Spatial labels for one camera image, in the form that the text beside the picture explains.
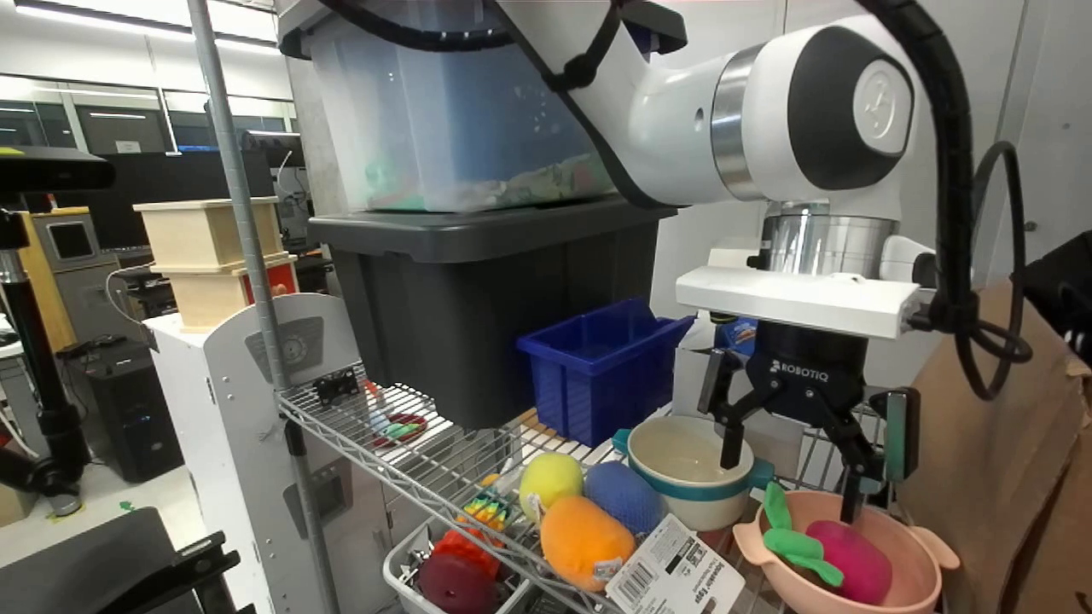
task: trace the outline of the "pipe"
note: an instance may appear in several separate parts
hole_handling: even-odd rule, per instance
[[[211,35],[207,0],[187,0],[187,6],[190,6],[190,26],[193,26],[200,75],[207,87],[215,146],[217,146],[217,158],[225,168],[237,247],[247,257],[250,289],[253,289],[253,303],[256,303],[256,316],[258,316],[258,331],[262,331],[265,365],[268,365],[277,397],[284,397],[289,387],[286,387],[284,356],[278,356],[274,298],[265,286],[262,247],[256,237],[253,213],[250,213],[250,183],[247,183],[241,150],[237,150],[241,141],[235,137],[235,123],[232,123],[228,87],[225,87],[225,71],[217,62],[215,35]],[[308,522],[308,546],[309,546],[309,557],[316,563],[316,579],[320,579],[316,612],[338,614],[338,589],[334,589],[334,573],[332,573],[332,557],[325,546],[320,520],[315,516],[316,504],[315,504],[308,456],[298,456],[298,454],[289,454],[289,456],[298,463],[294,474],[298,474],[298,491],[302,498],[299,513]]]

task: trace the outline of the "shelf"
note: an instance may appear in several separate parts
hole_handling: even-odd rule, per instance
[[[320,405],[308,390],[284,397],[284,416],[299,422],[332,450],[345,454],[361,472],[406,494],[443,526],[459,522],[459,508],[482,491],[485,479],[501,474],[501,480],[513,483],[520,479],[520,466],[543,450],[571,454],[588,466],[616,460],[612,444],[582,448],[572,439],[560,439],[533,416],[521,416],[506,431],[469,433],[448,422],[426,397],[406,387],[391,387],[385,392],[385,404],[390,414],[421,416],[431,431],[411,444],[390,448],[368,425],[361,399]],[[539,531],[521,513],[508,520],[506,535],[492,531],[492,539],[474,544],[501,561],[513,573],[524,578],[572,612],[616,612],[605,595],[582,595],[548,573],[547,561],[539,557]]]

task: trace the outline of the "tan bowl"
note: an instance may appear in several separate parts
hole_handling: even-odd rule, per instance
[[[820,520],[838,520],[844,498],[826,491],[788,491],[794,528]],[[887,513],[859,504],[854,528],[890,561],[890,589],[885,603],[845,602],[808,578],[783,568],[760,539],[760,513],[746,526],[733,526],[733,539],[752,568],[799,614],[930,614],[943,595],[943,570],[954,570],[959,557],[929,528],[901,526]]]

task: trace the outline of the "blue plastic crate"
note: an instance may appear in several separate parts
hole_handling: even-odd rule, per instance
[[[640,422],[671,399],[677,344],[689,325],[629,302],[520,339],[533,357],[539,419],[591,448]]]

